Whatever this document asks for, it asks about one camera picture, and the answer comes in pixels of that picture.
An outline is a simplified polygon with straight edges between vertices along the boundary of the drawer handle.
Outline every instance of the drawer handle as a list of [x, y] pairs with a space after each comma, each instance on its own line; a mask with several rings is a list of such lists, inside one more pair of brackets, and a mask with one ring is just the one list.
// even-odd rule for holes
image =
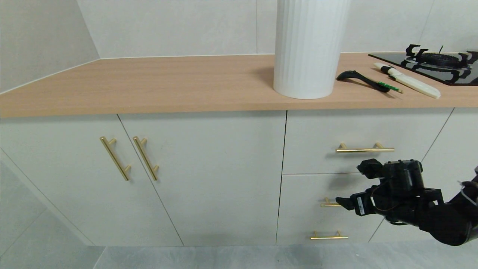
[[340, 231], [337, 231], [337, 234], [338, 234], [338, 235], [336, 235], [336, 236], [318, 237], [318, 236], [317, 236], [317, 231], [314, 231], [314, 235], [315, 235], [315, 236], [310, 237], [310, 240], [348, 239], [348, 236], [342, 236], [342, 234], [340, 233]]
[[151, 167], [151, 162], [149, 161], [149, 158], [146, 155], [146, 149], [144, 149], [144, 146], [146, 145], [146, 142], [148, 142], [148, 140], [146, 138], [143, 138], [140, 141], [140, 139], [137, 136], [133, 137], [133, 140], [134, 140], [134, 143], [136, 144], [136, 147], [138, 148], [138, 150], [141, 154], [141, 157], [143, 158], [144, 162], [146, 163], [146, 167], [148, 167], [148, 170], [149, 170], [149, 172], [152, 176], [152, 179], [154, 181], [157, 181], [158, 178], [156, 176], [156, 172], [158, 171], [159, 166], [157, 165], [155, 167]]
[[375, 143], [372, 148], [347, 148], [345, 143], [340, 143], [340, 146], [335, 149], [338, 153], [350, 153], [350, 152], [394, 152], [393, 147], [383, 147], [379, 142]]
[[320, 204], [320, 207], [332, 207], [332, 206], [341, 206], [337, 202], [330, 202], [329, 199], [326, 197], [325, 198], [325, 203]]
[[130, 177], [128, 175], [128, 172], [131, 169], [131, 165], [127, 165], [123, 169], [123, 165], [120, 163], [120, 161], [118, 160], [118, 157], [116, 156], [116, 154], [114, 153], [114, 151], [110, 147], [110, 145], [116, 143], [116, 138], [113, 138], [110, 141], [108, 141], [106, 139], [106, 137], [102, 136], [99, 139], [103, 143], [103, 146], [105, 146], [105, 149], [106, 149], [106, 151], [108, 151], [109, 156], [111, 157], [111, 159], [113, 159], [113, 162], [116, 164], [116, 167], [118, 167], [118, 170], [121, 172], [121, 175], [124, 177], [124, 180], [129, 181]]

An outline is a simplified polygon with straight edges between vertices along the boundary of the gold bar handle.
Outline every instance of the gold bar handle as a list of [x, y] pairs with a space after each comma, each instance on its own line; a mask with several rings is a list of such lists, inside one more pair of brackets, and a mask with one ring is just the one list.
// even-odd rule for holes
[[116, 143], [116, 138], [113, 138], [110, 141], [108, 141], [106, 137], [102, 136], [99, 139], [103, 143], [103, 146], [105, 146], [105, 149], [106, 151], [108, 151], [111, 159], [113, 159], [113, 162], [116, 164], [116, 167], [118, 167], [118, 170], [121, 172], [121, 175], [124, 177], [124, 180], [129, 181], [130, 177], [128, 175], [128, 172], [131, 169], [131, 165], [127, 165], [125, 168], [123, 168], [123, 165], [118, 160], [118, 157], [116, 156], [115, 152], [110, 147], [110, 145], [113, 145]]
[[339, 203], [336, 202], [330, 202], [329, 199], [326, 197], [325, 198], [325, 203], [320, 204], [320, 207], [332, 207], [332, 206], [340, 206]]
[[146, 155], [146, 149], [144, 149], [144, 146], [146, 145], [146, 142], [148, 142], [148, 140], [146, 138], [143, 138], [142, 140], [140, 140], [137, 136], [133, 137], [133, 140], [134, 140], [134, 143], [136, 144], [136, 147], [138, 148], [140, 154], [141, 154], [141, 157], [143, 158], [144, 162], [146, 163], [146, 167], [148, 167], [148, 170], [152, 176], [152, 179], [154, 181], [157, 181], [158, 180], [158, 177], [156, 176], [156, 172], [158, 171], [159, 169], [159, 166], [155, 166], [155, 167], [151, 167], [151, 162], [149, 161], [149, 158], [148, 156]]
[[340, 146], [335, 149], [338, 153], [351, 153], [351, 152], [394, 152], [393, 147], [383, 147], [379, 142], [375, 143], [372, 148], [347, 148], [345, 143], [340, 143]]
[[325, 239], [348, 239], [348, 236], [343, 236], [340, 231], [337, 231], [337, 234], [336, 236], [328, 236], [328, 237], [318, 237], [317, 236], [317, 232], [314, 231], [314, 235], [315, 236], [312, 236], [310, 237], [310, 240], [325, 240]]

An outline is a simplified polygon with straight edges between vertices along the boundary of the ribbed white container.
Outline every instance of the ribbed white container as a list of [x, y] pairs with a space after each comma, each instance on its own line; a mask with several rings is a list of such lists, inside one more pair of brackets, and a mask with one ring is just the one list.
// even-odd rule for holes
[[350, 0], [278, 0], [274, 89], [298, 99], [332, 93]]

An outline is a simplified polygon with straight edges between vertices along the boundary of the black glass cooktop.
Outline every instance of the black glass cooktop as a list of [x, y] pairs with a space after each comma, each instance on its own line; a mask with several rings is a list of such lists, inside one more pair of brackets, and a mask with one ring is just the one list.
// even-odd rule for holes
[[[424, 53], [426, 50], [421, 50], [418, 53], [412, 53], [412, 48], [409, 47], [407, 53], [373, 53], [369, 56], [398, 65], [446, 85], [478, 86], [478, 61], [475, 59], [478, 56], [477, 52], [432, 54]], [[430, 60], [431, 56], [438, 59], [432, 61]]]

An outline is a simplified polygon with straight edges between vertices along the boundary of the label sticker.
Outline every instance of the label sticker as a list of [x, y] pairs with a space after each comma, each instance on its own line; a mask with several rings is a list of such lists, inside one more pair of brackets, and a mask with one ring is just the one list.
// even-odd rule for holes
[[360, 210], [360, 215], [365, 215], [365, 210], [363, 210], [362, 198], [357, 197], [358, 209]]

